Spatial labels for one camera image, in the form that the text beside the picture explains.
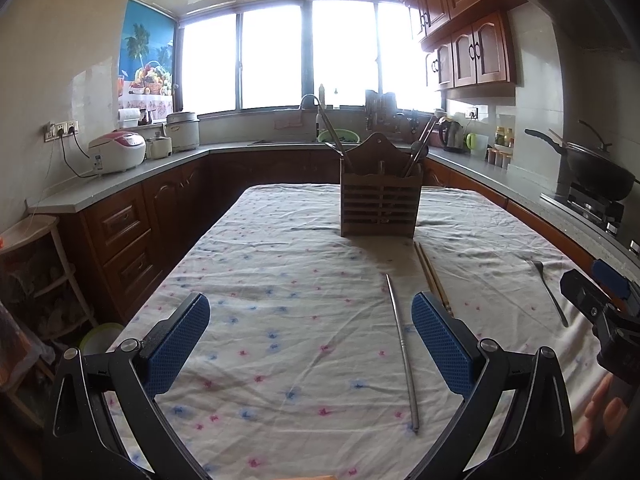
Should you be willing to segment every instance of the fork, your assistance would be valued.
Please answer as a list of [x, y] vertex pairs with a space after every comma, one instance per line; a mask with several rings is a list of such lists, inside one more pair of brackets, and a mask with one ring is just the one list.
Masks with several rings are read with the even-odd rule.
[[546, 291], [549, 293], [549, 296], [551, 296], [551, 299], [553, 300], [554, 305], [556, 306], [556, 310], [558, 311], [558, 316], [560, 316], [560, 321], [562, 321], [562, 325], [565, 328], [568, 328], [569, 327], [569, 323], [567, 322], [566, 317], [564, 316], [564, 312], [560, 308], [560, 305], [558, 304], [558, 300], [556, 300], [556, 297], [551, 292], [551, 289], [546, 284], [546, 281], [545, 281], [545, 266], [539, 260], [529, 260], [528, 258], [526, 258], [526, 261], [528, 261], [530, 264], [532, 264], [538, 270], [538, 273], [540, 274], [540, 279], [542, 280], [542, 283], [545, 286]]

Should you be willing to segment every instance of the electric kettle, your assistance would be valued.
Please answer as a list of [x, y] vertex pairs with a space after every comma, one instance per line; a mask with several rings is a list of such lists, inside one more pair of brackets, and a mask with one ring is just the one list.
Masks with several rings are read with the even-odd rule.
[[440, 136], [440, 142], [446, 152], [462, 153], [464, 149], [464, 131], [459, 122], [442, 117], [438, 120], [435, 130]]

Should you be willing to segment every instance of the bolt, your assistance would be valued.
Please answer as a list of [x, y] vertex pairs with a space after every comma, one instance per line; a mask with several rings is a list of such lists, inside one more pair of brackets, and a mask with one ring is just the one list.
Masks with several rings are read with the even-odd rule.
[[556, 353], [548, 346], [543, 346], [542, 348], [540, 348], [540, 353], [547, 359], [553, 359], [554, 357], [556, 357]]
[[138, 342], [136, 339], [125, 339], [122, 343], [120, 343], [120, 350], [123, 352], [131, 352], [138, 348]]
[[67, 348], [65, 350], [65, 353], [63, 354], [65, 359], [73, 359], [74, 357], [76, 357], [78, 355], [78, 349], [77, 348]]
[[493, 339], [482, 339], [480, 348], [485, 352], [495, 352], [498, 349], [498, 343]]

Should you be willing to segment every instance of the wok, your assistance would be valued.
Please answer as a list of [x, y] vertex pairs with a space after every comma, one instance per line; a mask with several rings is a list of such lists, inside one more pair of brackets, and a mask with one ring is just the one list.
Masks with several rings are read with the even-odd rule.
[[635, 182], [640, 184], [633, 173], [609, 160], [607, 147], [602, 137], [590, 125], [584, 121], [579, 121], [589, 127], [600, 139], [601, 147], [592, 150], [574, 144], [572, 142], [564, 142], [558, 137], [560, 144], [553, 142], [551, 137], [536, 130], [524, 130], [527, 135], [538, 137], [549, 144], [556, 152], [567, 158], [569, 169], [574, 174], [578, 184], [588, 191], [600, 195], [607, 200], [617, 202], [626, 198]]

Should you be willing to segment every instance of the countertop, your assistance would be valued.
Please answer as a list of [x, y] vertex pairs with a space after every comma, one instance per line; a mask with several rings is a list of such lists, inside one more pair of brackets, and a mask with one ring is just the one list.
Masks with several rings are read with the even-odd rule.
[[[398, 146], [409, 149], [409, 146]], [[77, 213], [126, 187], [132, 186], [155, 174], [169, 170], [189, 161], [196, 160], [209, 153], [229, 153], [270, 150], [328, 150], [329, 147], [316, 142], [260, 143], [225, 142], [206, 144], [190, 152], [174, 153], [168, 158], [148, 160], [132, 170], [96, 176], [84, 182], [78, 182], [65, 190], [52, 194], [39, 204], [28, 202], [28, 212], [43, 214]], [[565, 233], [595, 258], [601, 258], [629, 279], [640, 282], [640, 261], [622, 250], [614, 240], [600, 234], [594, 228], [585, 225], [565, 211], [553, 207], [540, 198], [542, 192], [553, 194], [538, 184], [502, 168], [487, 164], [484, 160], [460, 153], [445, 152], [441, 148], [430, 147], [428, 157], [452, 170], [459, 171], [472, 179], [503, 194], [510, 200], [529, 209], [540, 218]]]

